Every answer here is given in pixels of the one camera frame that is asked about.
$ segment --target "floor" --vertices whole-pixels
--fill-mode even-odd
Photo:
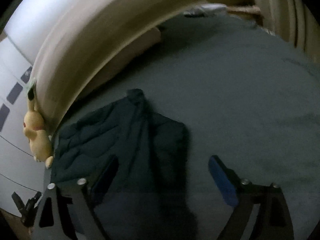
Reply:
[[[19,240],[30,240],[30,234],[28,228],[26,228],[20,221],[20,218],[14,216],[7,211],[0,209],[0,212],[4,216],[5,220],[11,227],[12,231]]]
[[[251,0],[212,0],[228,5],[248,4]],[[24,88],[32,62],[16,47],[17,40],[0,35],[0,208],[20,216],[11,194],[23,201],[42,191],[44,163],[36,163],[22,132],[27,111]]]
[[[179,16],[161,29],[162,44],[76,103],[62,127],[141,88],[156,112],[191,134],[187,199],[198,239],[216,239],[232,212],[207,170],[213,154],[255,184],[280,184],[295,239],[307,239],[320,214],[319,66],[234,17]]]

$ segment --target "white object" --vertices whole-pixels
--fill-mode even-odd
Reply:
[[[31,64],[58,19],[77,0],[23,0],[4,31]]]
[[[192,9],[185,11],[184,16],[189,17],[208,17],[214,15],[226,15],[227,6],[221,3],[206,3],[193,7]]]
[[[31,74],[52,134],[89,81],[159,23],[204,0],[79,0],[42,45]]]

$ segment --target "blue gripper pad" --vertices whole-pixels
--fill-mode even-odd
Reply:
[[[238,176],[233,170],[227,169],[223,162],[216,155],[209,159],[208,166],[209,172],[213,177],[218,189],[220,190],[225,203],[229,206],[236,207],[239,203],[237,189],[230,179],[240,181]]]

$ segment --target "bolt head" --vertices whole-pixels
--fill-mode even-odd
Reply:
[[[77,181],[77,184],[78,184],[78,185],[84,185],[84,184],[86,184],[86,183],[87,183],[87,180],[84,179],[84,178],[79,179],[79,180]]]
[[[248,179],[241,179],[241,184],[242,185],[248,185],[251,181]]]
[[[56,185],[54,183],[50,183],[48,186],[47,186],[47,189],[54,189],[56,187]]]

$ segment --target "curved white panel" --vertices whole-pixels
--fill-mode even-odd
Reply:
[[[0,174],[27,188],[42,191],[44,163],[17,149],[0,137]]]
[[[30,146],[28,143],[28,138],[23,133],[23,116],[18,115],[12,108],[10,109],[10,113],[2,127],[0,132],[0,136],[3,137],[6,141],[13,144],[15,147],[24,151],[24,154],[29,154],[32,156]]]
[[[0,42],[0,61],[19,80],[31,67],[31,64],[21,55],[8,38]]]
[[[297,47],[304,50],[306,42],[306,22],[304,19],[304,5],[302,0],[294,0],[297,12]]]
[[[5,27],[5,32],[34,63],[50,30],[76,0],[23,0]]]
[[[204,0],[78,0],[36,57],[39,110],[52,134],[90,80],[146,31]]]
[[[16,84],[17,79],[0,60],[0,98],[5,100]]]

